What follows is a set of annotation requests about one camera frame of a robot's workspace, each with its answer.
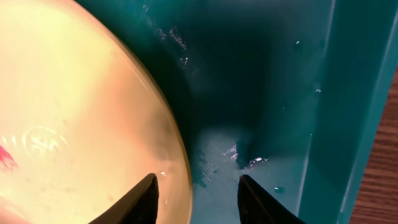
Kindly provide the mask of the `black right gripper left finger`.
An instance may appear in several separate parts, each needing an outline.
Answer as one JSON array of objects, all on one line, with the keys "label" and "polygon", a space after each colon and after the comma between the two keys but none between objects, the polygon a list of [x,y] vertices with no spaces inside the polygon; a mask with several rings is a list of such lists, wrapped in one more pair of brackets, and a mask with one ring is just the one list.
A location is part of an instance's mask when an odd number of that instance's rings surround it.
[{"label": "black right gripper left finger", "polygon": [[157,176],[150,173],[90,224],[156,224],[158,206]]}]

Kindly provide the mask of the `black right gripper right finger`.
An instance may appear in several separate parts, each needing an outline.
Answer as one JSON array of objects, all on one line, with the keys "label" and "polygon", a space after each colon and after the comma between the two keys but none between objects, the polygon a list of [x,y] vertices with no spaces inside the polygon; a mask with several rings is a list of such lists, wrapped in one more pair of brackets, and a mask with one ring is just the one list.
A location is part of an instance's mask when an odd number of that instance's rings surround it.
[{"label": "black right gripper right finger", "polygon": [[238,185],[241,224],[304,224],[249,175],[241,175]]}]

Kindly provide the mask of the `yellow plate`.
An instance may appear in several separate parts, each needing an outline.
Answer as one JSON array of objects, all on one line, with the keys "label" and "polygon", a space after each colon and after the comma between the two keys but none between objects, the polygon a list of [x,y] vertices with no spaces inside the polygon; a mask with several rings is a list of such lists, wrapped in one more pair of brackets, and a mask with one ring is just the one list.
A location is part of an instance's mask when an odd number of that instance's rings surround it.
[{"label": "yellow plate", "polygon": [[1,222],[89,223],[146,175],[157,223],[188,223],[192,178],[148,71],[74,1],[1,2]]}]

